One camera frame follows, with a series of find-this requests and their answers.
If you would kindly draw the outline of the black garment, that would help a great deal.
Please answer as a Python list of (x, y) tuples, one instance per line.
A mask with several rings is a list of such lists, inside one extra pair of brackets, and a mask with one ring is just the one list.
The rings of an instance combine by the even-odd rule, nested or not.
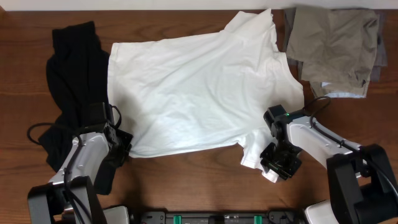
[[(108, 60), (109, 53), (101, 48), (96, 35), (95, 23), (89, 21), (75, 26), (52, 31), (54, 54), (47, 61), (47, 83), (61, 115), (56, 124), (72, 131), (81, 131), (91, 125), (90, 105), (108, 105)], [(72, 134), (55, 127), (39, 137), (39, 144), (46, 150), (47, 163), (58, 171), (72, 147)], [(115, 168), (105, 171), (101, 165), (94, 186), (96, 193), (109, 195)]]

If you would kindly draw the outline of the white t-shirt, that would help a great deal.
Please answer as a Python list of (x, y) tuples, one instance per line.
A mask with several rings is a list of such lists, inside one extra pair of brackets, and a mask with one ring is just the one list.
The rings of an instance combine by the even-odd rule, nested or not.
[(264, 113), (302, 108), (303, 87), (280, 52), (270, 10), (239, 12), (215, 33), (113, 44), (108, 98), (133, 135), (130, 156), (150, 158), (239, 144), (260, 169), (272, 136)]

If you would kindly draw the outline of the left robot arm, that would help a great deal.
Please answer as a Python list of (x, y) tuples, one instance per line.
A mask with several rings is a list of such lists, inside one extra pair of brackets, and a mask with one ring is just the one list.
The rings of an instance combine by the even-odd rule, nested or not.
[(31, 188), (28, 206), (32, 223), (122, 223), (130, 222), (123, 205), (103, 209), (97, 195), (105, 183), (109, 194), (116, 169), (131, 149), (132, 134), (107, 128), (81, 134), (61, 169), (45, 185)]

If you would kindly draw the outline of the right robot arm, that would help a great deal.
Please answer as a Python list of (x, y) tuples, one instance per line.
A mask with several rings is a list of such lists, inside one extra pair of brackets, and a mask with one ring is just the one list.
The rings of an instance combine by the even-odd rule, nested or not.
[(327, 169), (330, 198), (304, 210), (307, 223), (381, 223), (397, 217), (397, 181), (385, 150), (333, 133), (303, 111), (264, 114), (275, 142), (261, 166), (277, 179), (291, 178), (306, 152)]

